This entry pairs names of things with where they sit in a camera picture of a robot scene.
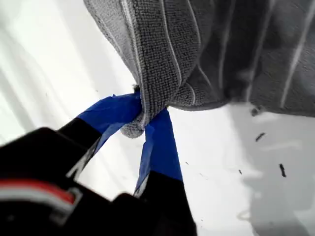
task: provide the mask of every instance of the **white surface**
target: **white surface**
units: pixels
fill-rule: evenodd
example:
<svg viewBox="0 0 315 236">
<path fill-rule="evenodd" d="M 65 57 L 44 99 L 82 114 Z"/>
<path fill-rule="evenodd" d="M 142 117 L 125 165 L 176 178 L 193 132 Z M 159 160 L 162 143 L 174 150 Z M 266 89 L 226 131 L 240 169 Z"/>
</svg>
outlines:
<svg viewBox="0 0 315 236">
<path fill-rule="evenodd" d="M 0 143 L 57 129 L 133 83 L 81 0 L 0 0 Z M 315 119 L 249 110 L 170 108 L 199 235 L 315 235 Z M 80 181 L 110 199 L 132 193 L 143 142 L 117 133 Z"/>
</svg>

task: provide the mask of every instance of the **red stripe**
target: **red stripe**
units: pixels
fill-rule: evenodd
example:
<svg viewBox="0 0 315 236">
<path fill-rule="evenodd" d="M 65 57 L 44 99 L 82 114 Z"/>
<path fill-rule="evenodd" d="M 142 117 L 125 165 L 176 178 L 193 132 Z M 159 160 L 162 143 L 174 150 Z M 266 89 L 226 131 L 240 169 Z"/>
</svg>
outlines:
<svg viewBox="0 0 315 236">
<path fill-rule="evenodd" d="M 65 190 L 59 188 L 56 185 L 39 181 L 33 179 L 8 179 L 8 180 L 0 180 L 0 190 L 2 187 L 26 187 L 33 188 L 37 190 L 44 190 L 45 192 L 49 192 L 50 194 L 55 195 L 56 197 L 73 204 L 74 196 L 71 193 L 66 192 Z"/>
</svg>

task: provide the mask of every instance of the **blue tape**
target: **blue tape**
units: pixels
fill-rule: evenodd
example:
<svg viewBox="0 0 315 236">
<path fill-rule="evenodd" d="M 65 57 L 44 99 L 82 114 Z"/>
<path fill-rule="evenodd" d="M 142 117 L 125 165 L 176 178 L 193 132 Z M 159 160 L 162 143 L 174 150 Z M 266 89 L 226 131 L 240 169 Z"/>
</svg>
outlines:
<svg viewBox="0 0 315 236">
<path fill-rule="evenodd" d="M 140 93 L 113 95 L 96 102 L 78 115 L 78 118 L 102 134 L 95 150 L 97 152 L 110 136 L 132 122 L 141 110 Z"/>
<path fill-rule="evenodd" d="M 173 126 L 166 109 L 146 126 L 145 134 L 136 189 L 150 171 L 183 181 Z"/>
</svg>

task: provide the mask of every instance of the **microfiber towel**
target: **microfiber towel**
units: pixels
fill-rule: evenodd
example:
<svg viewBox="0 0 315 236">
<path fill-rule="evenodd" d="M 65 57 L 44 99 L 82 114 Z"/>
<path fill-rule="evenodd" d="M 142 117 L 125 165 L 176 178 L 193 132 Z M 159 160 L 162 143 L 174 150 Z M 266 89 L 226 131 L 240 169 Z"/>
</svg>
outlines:
<svg viewBox="0 0 315 236">
<path fill-rule="evenodd" d="M 84 0 L 139 85 L 135 138 L 166 106 L 315 116 L 315 0 Z"/>
</svg>

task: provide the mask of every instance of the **gray towel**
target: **gray towel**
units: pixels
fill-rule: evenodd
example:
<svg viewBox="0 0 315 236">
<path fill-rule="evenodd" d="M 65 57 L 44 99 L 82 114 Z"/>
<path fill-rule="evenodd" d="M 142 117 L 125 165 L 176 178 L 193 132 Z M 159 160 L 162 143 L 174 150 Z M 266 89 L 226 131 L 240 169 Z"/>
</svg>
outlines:
<svg viewBox="0 0 315 236">
<path fill-rule="evenodd" d="M 138 137 L 166 106 L 250 102 L 315 116 L 315 0 L 85 0 L 140 87 Z"/>
</svg>

